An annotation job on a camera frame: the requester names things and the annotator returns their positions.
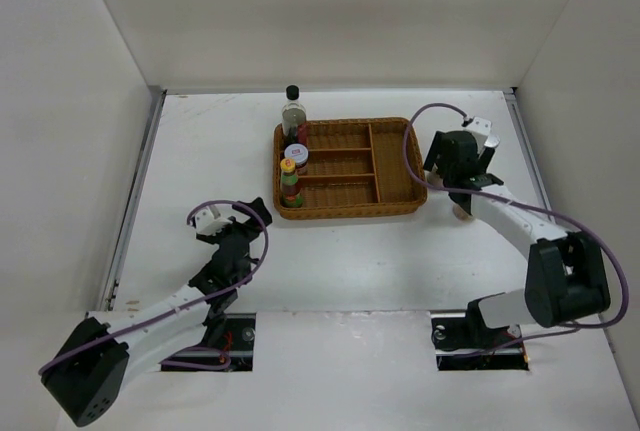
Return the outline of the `red green sauce bottle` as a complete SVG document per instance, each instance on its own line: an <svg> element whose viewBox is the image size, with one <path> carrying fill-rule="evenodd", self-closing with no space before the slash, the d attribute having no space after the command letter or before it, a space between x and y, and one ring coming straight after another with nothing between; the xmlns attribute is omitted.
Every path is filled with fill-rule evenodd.
<svg viewBox="0 0 640 431"><path fill-rule="evenodd" d="M296 163L291 158L280 161L280 196L281 202L288 208L299 208L303 205L301 187Z"/></svg>

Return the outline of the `small jar white lid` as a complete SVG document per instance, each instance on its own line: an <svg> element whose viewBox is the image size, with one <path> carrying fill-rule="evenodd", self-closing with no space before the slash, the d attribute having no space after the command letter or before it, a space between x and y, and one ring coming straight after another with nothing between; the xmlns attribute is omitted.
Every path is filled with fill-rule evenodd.
<svg viewBox="0 0 640 431"><path fill-rule="evenodd" d="M295 162L299 175L304 175L308 169L309 150L299 143L290 144L284 151L284 157Z"/></svg>

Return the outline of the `dark soy sauce bottle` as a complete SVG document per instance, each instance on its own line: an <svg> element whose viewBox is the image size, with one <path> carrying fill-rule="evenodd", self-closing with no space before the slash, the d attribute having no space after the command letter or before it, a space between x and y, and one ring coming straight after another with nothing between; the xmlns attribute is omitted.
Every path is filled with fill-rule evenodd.
<svg viewBox="0 0 640 431"><path fill-rule="evenodd" d="M297 85L289 85L285 90L287 103L281 111L282 133L286 146L291 144L307 145L306 109L299 101L300 90Z"/></svg>

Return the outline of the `black cap pepper shaker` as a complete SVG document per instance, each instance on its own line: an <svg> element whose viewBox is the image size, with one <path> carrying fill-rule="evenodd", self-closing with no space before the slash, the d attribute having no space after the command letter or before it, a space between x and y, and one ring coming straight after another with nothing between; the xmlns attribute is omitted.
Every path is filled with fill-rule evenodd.
<svg viewBox="0 0 640 431"><path fill-rule="evenodd" d="M435 188L443 187L443 179L436 173L429 173L427 175L427 183Z"/></svg>

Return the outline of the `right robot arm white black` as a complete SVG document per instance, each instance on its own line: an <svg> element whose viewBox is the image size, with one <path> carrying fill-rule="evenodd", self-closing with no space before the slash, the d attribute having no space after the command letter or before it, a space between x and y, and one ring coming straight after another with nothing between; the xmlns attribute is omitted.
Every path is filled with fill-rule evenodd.
<svg viewBox="0 0 640 431"><path fill-rule="evenodd" d="M461 318L436 320L433 338L443 350L489 348L521 324L551 328L611 304L595 239L517 207L504 182L487 170L493 154L469 131L438 131L424 162L441 178L456 212L491 226L527 260L523 288L473 300Z"/></svg>

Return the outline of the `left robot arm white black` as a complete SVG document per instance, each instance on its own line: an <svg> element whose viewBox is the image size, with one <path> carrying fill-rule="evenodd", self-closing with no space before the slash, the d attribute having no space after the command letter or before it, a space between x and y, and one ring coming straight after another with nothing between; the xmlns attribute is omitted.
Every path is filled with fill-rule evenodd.
<svg viewBox="0 0 640 431"><path fill-rule="evenodd" d="M243 220L221 216L221 204L207 201L186 218L197 240L216 249L185 285L114 321L85 318L39 370L42 385L76 426L99 419L138 375L190 347L210 350L223 341L226 310L264 262L251 257L250 246L269 237L272 216L260 197L227 203Z"/></svg>

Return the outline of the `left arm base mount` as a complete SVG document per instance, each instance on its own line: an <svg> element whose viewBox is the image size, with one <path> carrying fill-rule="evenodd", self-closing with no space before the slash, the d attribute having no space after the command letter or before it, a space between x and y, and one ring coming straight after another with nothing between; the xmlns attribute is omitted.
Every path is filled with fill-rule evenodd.
<svg viewBox="0 0 640 431"><path fill-rule="evenodd" d="M160 364L162 372L251 372L255 313L227 314L207 327L202 340Z"/></svg>

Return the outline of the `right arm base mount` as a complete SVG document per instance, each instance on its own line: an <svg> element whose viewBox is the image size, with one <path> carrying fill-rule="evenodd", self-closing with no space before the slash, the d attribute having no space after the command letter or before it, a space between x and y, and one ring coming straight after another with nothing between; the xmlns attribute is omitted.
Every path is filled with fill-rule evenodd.
<svg viewBox="0 0 640 431"><path fill-rule="evenodd" d="M519 325L489 328L479 305L431 313L431 341L439 371L528 371Z"/></svg>

